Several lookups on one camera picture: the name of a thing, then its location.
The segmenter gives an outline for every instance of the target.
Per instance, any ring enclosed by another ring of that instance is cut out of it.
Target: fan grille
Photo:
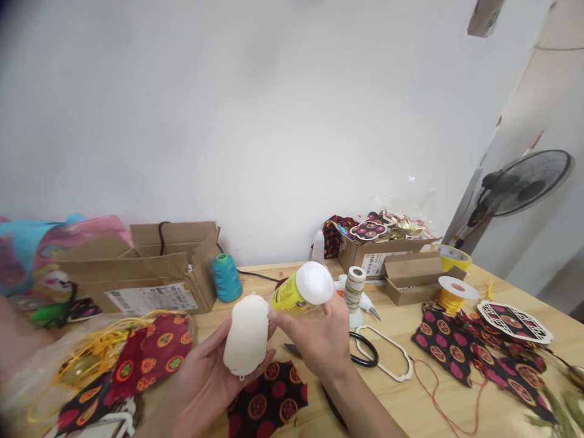
[[[508,216],[541,201],[569,175],[574,158],[563,150],[535,152],[501,169],[477,198],[493,217]]]

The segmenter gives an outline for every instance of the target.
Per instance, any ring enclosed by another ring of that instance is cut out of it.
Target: small cardboard box
[[[456,266],[444,272],[440,253],[420,252],[391,257],[385,263],[386,292],[395,305],[421,303],[434,299],[441,289],[438,278],[450,276],[464,280],[466,272]]]
[[[427,244],[440,239],[424,240],[391,240],[384,243],[364,243],[355,245],[344,234],[342,236],[339,263],[345,273],[351,266],[360,266],[367,273],[367,280],[381,280],[385,278],[385,261],[387,257],[415,254]]]
[[[105,313],[155,308],[207,313],[217,299],[212,261],[219,255],[215,222],[131,225],[134,248],[105,234],[57,255],[57,263]]]

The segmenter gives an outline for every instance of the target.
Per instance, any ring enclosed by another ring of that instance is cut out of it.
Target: electric fan
[[[454,247],[461,248],[465,238],[484,220],[521,212],[549,196],[573,167],[574,158],[568,152],[553,149],[524,155],[503,169],[489,173],[482,179],[481,191],[467,224],[453,237]]]

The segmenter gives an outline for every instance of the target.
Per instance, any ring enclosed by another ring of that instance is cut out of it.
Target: teal thread spool
[[[242,282],[239,280],[233,257],[229,254],[219,254],[213,260],[213,272],[217,286],[217,298],[221,302],[231,302],[242,294]]]

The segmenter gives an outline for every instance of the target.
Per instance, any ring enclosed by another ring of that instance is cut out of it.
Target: hand
[[[321,380],[332,380],[354,370],[349,350],[349,309],[335,294],[322,310],[324,316],[318,321],[301,321],[280,310],[272,310],[268,319],[292,339],[313,374]]]
[[[276,350],[269,350],[263,362],[243,381],[223,364],[230,327],[231,316],[228,316],[215,333],[190,351],[137,437],[190,438],[202,435],[227,410],[235,396],[263,373]],[[276,326],[270,324],[268,339],[275,330]]]

